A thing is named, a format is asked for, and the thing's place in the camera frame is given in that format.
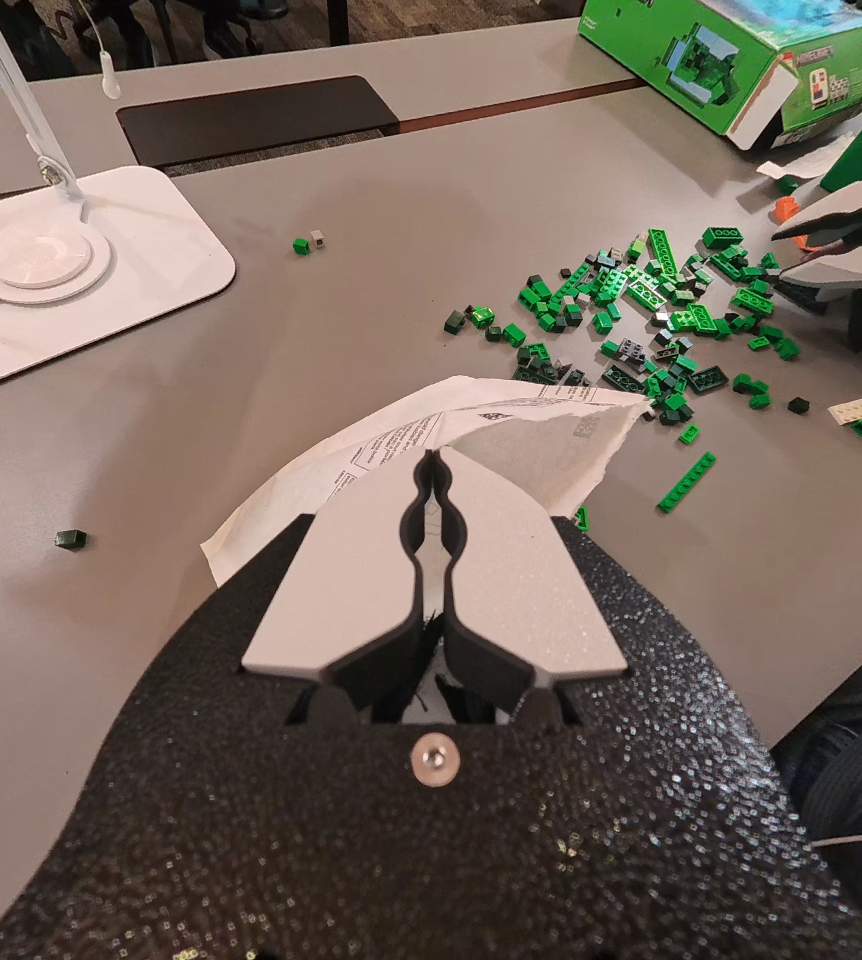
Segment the white paper scrap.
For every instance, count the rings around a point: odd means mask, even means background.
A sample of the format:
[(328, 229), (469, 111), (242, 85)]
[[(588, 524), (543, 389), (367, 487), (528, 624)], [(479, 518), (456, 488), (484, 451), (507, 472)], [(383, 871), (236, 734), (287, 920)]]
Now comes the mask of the white paper scrap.
[(830, 172), (833, 165), (841, 159), (856, 139), (856, 133), (844, 133), (833, 141), (783, 165), (772, 160), (765, 161), (756, 168), (756, 172), (773, 181), (786, 176), (797, 181), (821, 179)]

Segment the pile of green bricks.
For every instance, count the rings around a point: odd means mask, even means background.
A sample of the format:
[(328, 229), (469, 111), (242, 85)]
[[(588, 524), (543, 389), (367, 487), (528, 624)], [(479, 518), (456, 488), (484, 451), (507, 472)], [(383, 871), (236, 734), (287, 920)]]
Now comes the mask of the pile of green bricks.
[(513, 380), (639, 394), (648, 404), (644, 421), (680, 427), (678, 440), (691, 445), (700, 434), (691, 404), (698, 397), (728, 387), (751, 410), (772, 403), (771, 389), (761, 379), (748, 373), (730, 376), (718, 365), (701, 366), (695, 340), (746, 336), (754, 353), (771, 352), (791, 362), (800, 358), (801, 348), (791, 334), (769, 322), (775, 294), (817, 313), (828, 305), (788, 295), (778, 285), (785, 270), (778, 258), (771, 251), (750, 258), (742, 239), (737, 228), (708, 227), (697, 249), (677, 264), (678, 273), (668, 276), (653, 258), (646, 231), (626, 251), (602, 249), (573, 270), (563, 268), (555, 290), (541, 275), (529, 276), (517, 301), (539, 330), (567, 333), (589, 321), (598, 358), (605, 361), (593, 375), (552, 358), (544, 342), (528, 342), (519, 324), (498, 323), (495, 311), (485, 305), (452, 311), (442, 330), (457, 335), (473, 327), (486, 342), (511, 347)]

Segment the long narrow green plate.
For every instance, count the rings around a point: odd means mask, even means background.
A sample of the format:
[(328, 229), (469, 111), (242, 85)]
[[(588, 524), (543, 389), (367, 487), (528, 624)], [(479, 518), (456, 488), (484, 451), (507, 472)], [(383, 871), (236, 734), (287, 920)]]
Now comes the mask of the long narrow green plate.
[(662, 514), (670, 514), (678, 505), (694, 490), (702, 481), (711, 468), (717, 463), (717, 457), (710, 451), (701, 455), (701, 457), (692, 464), (689, 470), (684, 474), (666, 494), (656, 504), (657, 510)]

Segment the grey desk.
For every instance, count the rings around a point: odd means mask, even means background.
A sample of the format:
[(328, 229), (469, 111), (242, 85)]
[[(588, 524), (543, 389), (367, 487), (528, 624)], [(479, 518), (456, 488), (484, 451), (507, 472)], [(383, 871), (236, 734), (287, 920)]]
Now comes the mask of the grey desk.
[[(318, 441), (437, 381), (504, 378), (470, 303), (517, 314), (553, 277), (650, 226), (769, 247), (759, 162), (654, 91), (607, 92), (179, 177), (231, 252), (219, 296), (0, 384), (0, 917), (60, 835), (139, 678), (215, 583), (200, 549)], [(324, 234), (307, 256), (296, 237)], [(594, 541), (683, 622), (771, 746), (862, 664), (862, 353), (780, 304), (802, 355), (701, 342), (805, 416), (726, 390), (697, 410), (718, 462), (639, 423), (589, 497)], [(88, 544), (54, 545), (77, 529)]]

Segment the torn white paper bag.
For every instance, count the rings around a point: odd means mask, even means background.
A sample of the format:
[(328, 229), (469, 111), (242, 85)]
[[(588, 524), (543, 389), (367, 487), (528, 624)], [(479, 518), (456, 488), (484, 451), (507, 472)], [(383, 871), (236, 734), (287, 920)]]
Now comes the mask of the torn white paper bag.
[(452, 447), (572, 517), (645, 412), (638, 393), (452, 376), (321, 440), (281, 467), (200, 549), (217, 586), (300, 514), (411, 450)]

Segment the green cardboard toy box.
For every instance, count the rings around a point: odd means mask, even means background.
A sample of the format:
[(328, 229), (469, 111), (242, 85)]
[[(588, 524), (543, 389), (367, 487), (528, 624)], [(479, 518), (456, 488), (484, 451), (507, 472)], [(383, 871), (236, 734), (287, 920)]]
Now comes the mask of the green cardboard toy box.
[(862, 112), (862, 9), (838, 1), (588, 1), (581, 37), (741, 151)]

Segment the black office chair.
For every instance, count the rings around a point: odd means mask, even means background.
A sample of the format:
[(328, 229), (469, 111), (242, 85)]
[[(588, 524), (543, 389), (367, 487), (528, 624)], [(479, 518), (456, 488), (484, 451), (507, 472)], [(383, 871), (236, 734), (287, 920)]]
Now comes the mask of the black office chair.
[[(156, 65), (155, 51), (147, 33), (132, 12), (135, 2), (105, 2), (104, 9), (125, 42), (129, 69)], [(208, 59), (235, 59), (263, 53), (252, 32), (253, 22), (285, 18), (287, 1), (185, 2), (201, 14), (202, 48)]]

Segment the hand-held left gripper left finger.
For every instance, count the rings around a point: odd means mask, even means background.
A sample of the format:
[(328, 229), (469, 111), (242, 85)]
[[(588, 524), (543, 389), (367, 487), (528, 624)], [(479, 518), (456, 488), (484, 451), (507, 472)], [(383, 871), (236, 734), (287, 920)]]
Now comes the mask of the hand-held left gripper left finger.
[(252, 674), (336, 687), (357, 710), (408, 681), (425, 630), (425, 504), (433, 454), (414, 448), (315, 514), (245, 654)]

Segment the orange brick separator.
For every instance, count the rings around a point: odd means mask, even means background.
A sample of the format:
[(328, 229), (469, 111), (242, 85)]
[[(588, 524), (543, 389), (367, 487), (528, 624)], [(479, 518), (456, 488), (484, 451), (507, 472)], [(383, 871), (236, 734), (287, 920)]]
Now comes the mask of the orange brick separator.
[[(801, 205), (793, 196), (779, 197), (773, 206), (772, 219), (778, 225), (783, 226), (788, 220), (797, 215), (801, 210)], [(792, 237), (794, 243), (802, 250), (809, 251), (808, 236), (798, 235)]]

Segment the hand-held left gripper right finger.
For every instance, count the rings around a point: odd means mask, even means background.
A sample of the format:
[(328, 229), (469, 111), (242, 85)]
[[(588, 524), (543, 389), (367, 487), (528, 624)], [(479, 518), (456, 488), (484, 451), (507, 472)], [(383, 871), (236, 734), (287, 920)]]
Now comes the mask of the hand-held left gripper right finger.
[(465, 689), (513, 714), (533, 689), (615, 677), (628, 662), (545, 508), (453, 447), (435, 453), (444, 657)]

